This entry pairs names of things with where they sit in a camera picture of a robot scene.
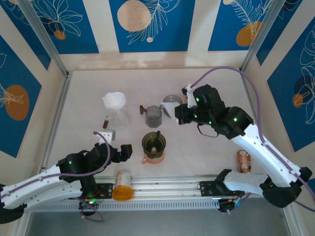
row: purple cable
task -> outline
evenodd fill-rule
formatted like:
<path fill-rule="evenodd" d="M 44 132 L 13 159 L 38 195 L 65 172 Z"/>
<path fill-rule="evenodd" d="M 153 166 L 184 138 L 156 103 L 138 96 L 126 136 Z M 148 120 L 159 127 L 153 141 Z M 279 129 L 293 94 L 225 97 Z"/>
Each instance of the purple cable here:
<path fill-rule="evenodd" d="M 79 199 L 79 198 L 72 198 L 72 199 L 75 199 L 75 200 L 78 200 L 80 201 L 84 206 L 86 205 L 88 208 L 90 208 L 91 210 L 93 210 L 96 214 L 98 214 L 100 216 L 100 220 L 94 220 L 94 219 L 91 219 L 89 217 L 86 217 L 84 214 L 83 214 L 83 208 L 81 209 L 80 211 L 80 214 L 84 217 L 83 219 L 86 219 L 86 220 L 89 220 L 89 221 L 93 221 L 93 222 L 97 222 L 97 223 L 101 223 L 101 222 L 104 222 L 104 217 L 103 215 L 98 211 L 96 210 L 95 208 L 91 207 L 88 203 L 84 202 L 82 199 Z"/>
<path fill-rule="evenodd" d="M 255 91 L 255 95 L 256 95 L 256 99 L 257 99 L 257 110 L 258 110 L 258 114 L 257 114 L 257 126 L 258 126 L 258 133 L 259 133 L 259 137 L 262 140 L 263 144 L 265 144 L 265 139 L 264 136 L 262 134 L 262 127 L 261 127 L 261 103 L 260 103 L 260 98 L 259 98 L 259 93 L 258 93 L 258 89 L 256 88 L 255 84 L 253 83 L 253 81 L 250 79 L 250 77 L 243 71 L 236 69 L 234 67 L 231 66 L 218 66 L 215 68 L 212 68 L 211 70 L 207 71 L 203 76 L 201 76 L 195 83 L 193 83 L 190 87 L 194 87 L 196 86 L 196 84 L 198 84 L 203 78 L 205 78 L 208 74 L 210 74 L 211 72 L 215 71 L 215 70 L 220 70 L 220 69 L 229 69 L 229 70 L 234 70 L 238 73 L 240 73 L 242 76 L 244 76 L 247 81 L 251 84 L 252 88 Z M 274 154 L 274 156 L 289 170 L 292 171 L 293 173 L 295 172 L 269 145 L 265 144 L 266 148 L 272 153 Z M 315 193 L 313 192 L 313 190 L 309 187 L 309 185 L 296 173 L 293 174 L 305 187 L 306 189 L 309 191 L 309 193 L 311 194 L 311 196 L 313 197 L 313 200 L 315 201 Z M 304 204 L 295 201 L 298 205 L 304 207 L 307 210 L 313 211 L 315 212 L 315 210 L 309 208 L 308 206 L 305 206 Z"/>
<path fill-rule="evenodd" d="M 42 179 L 56 177 L 56 176 L 85 177 L 85 176 L 92 176 L 92 175 L 95 175 L 95 174 L 103 171 L 104 168 L 106 167 L 107 163 L 109 162 L 109 159 L 110 159 L 110 147 L 109 147 L 109 144 L 108 144 L 107 140 L 105 139 L 105 137 L 103 135 L 101 135 L 100 133 L 98 133 L 96 131 L 93 132 L 93 134 L 99 135 L 105 141 L 105 144 L 106 144 L 106 147 L 107 147 L 107 158 L 106 158 L 106 161 L 99 169 L 97 169 L 96 171 L 92 171 L 90 173 L 85 173 L 85 174 L 66 174 L 66 173 L 61 173 L 61 174 L 47 175 L 47 176 L 43 176 Z M 16 187 L 16 188 L 10 190 L 8 193 L 9 194 L 14 193 L 17 190 L 20 190 L 21 188 L 24 188 L 24 187 L 26 187 L 26 186 L 28 186 L 28 185 L 30 185 L 32 183 L 35 183 L 37 181 L 40 181 L 40 180 L 41 179 L 38 179 L 38 178 L 37 179 L 33 179 L 33 180 L 31 180 L 31 181 L 29 181 L 29 182 L 27 182 L 25 184 L 22 184 L 19 187 Z M 7 196 L 7 194 L 4 194 L 4 195 L 0 196 L 0 200 L 5 198 L 6 196 Z"/>

